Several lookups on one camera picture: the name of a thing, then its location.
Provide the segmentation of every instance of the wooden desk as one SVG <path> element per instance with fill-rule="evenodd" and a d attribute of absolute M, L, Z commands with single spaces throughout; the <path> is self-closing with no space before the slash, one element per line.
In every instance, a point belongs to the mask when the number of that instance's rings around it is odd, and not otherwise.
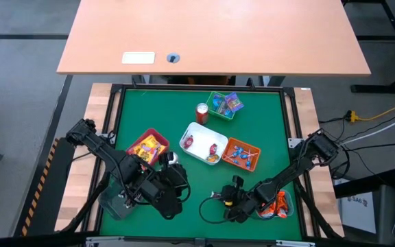
<path fill-rule="evenodd" d="M 151 51 L 153 64 L 122 64 Z M 167 55 L 180 55 L 177 63 Z M 61 74 L 369 75 L 340 0 L 82 0 Z"/>
<path fill-rule="evenodd" d="M 93 119 L 98 130 L 103 127 L 102 123 L 104 122 L 106 108 L 108 105 L 110 88 L 111 84 L 94 84 L 86 107 L 84 118 Z M 310 89 L 295 89 L 295 94 L 302 133 L 304 138 L 306 138 L 309 133 L 314 132 L 319 128 L 312 93 Z M 116 95 L 116 100 L 114 101 L 115 104 L 112 107 L 112 119 L 110 121 L 109 130 L 112 130 L 114 126 L 119 101 L 118 96 L 119 94 Z M 289 97 L 287 97 L 286 101 L 291 133 L 295 133 L 294 116 L 291 114 L 291 102 Z M 75 156 L 79 156 L 86 152 L 86 148 L 77 148 Z M 93 155 L 80 158 L 73 162 L 62 199 L 62 204 L 60 206 L 60 212 L 55 227 L 56 230 L 64 228 L 86 201 L 89 185 L 93 175 L 94 162 L 95 157 Z M 310 177 L 315 204 L 333 229 L 341 236 L 344 236 L 328 168 L 316 167 L 310 171 Z M 91 218 L 88 224 L 89 230 L 93 230 L 97 207 L 98 204 L 96 203 L 91 211 Z M 308 235 L 313 236 L 310 214 L 305 205 L 304 217 L 306 219 Z"/>

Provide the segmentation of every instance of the white label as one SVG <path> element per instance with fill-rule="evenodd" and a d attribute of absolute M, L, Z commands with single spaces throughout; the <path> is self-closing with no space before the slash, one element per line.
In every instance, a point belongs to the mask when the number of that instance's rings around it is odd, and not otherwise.
<path fill-rule="evenodd" d="M 125 52 L 121 58 L 123 64 L 153 64 L 154 62 L 154 52 Z"/>

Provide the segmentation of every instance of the green tray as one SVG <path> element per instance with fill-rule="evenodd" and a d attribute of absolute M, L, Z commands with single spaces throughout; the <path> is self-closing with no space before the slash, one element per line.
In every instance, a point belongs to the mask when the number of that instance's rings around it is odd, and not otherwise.
<path fill-rule="evenodd" d="M 208 97 L 208 99 L 206 100 L 206 105 L 208 106 L 208 111 L 210 112 L 210 114 L 214 115 L 214 116 L 218 116 L 222 119 L 231 121 L 234 118 L 234 115 L 236 115 L 236 113 L 232 113 L 232 117 L 227 117 L 225 115 L 222 115 L 220 113 L 215 112 L 213 109 L 213 98 L 214 98 L 214 94 L 218 94 L 221 95 L 225 98 L 225 95 L 218 93 L 218 92 L 211 92 L 210 97 Z"/>

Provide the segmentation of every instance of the red can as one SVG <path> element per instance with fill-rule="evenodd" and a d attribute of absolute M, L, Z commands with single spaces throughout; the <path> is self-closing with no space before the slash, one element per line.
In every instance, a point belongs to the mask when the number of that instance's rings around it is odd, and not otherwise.
<path fill-rule="evenodd" d="M 205 103 L 196 106 L 196 122 L 202 125 L 208 122 L 208 106 Z"/>

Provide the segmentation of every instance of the green mat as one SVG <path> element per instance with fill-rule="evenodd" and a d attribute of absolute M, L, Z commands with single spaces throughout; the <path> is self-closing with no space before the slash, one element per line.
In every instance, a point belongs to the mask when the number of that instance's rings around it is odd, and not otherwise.
<path fill-rule="evenodd" d="M 117 149 L 127 149 L 148 128 L 155 128 L 169 140 L 169 150 L 179 155 L 180 163 L 187 170 L 191 197 L 183 204 L 183 212 L 173 220 L 163 219 L 151 206 L 138 206 L 121 221 L 112 219 L 104 212 L 100 235 L 301 240 L 296 208 L 294 214 L 287 219 L 249 219 L 243 224 L 208 224 L 199 217 L 198 207 L 201 201 L 209 197 L 212 191 L 221 191 L 224 185 L 230 184 L 233 175 L 241 176 L 245 180 L 244 188 L 249 189 L 258 181 L 277 175 L 289 164 L 278 93 L 237 93 L 245 107 L 236 113 L 234 119 L 225 121 L 210 115 L 205 125 L 228 138 L 234 137 L 261 148 L 255 172 L 247 172 L 222 160 L 210 166 L 185 154 L 179 146 L 179 140 L 187 126 L 195 121 L 196 105 L 205 102 L 210 93 L 126 91 Z M 297 207 L 294 186 L 289 184 L 284 189 L 291 194 L 294 206 Z M 210 201 L 202 211 L 206 219 L 218 221 L 223 219 L 224 206 L 218 201 Z"/>

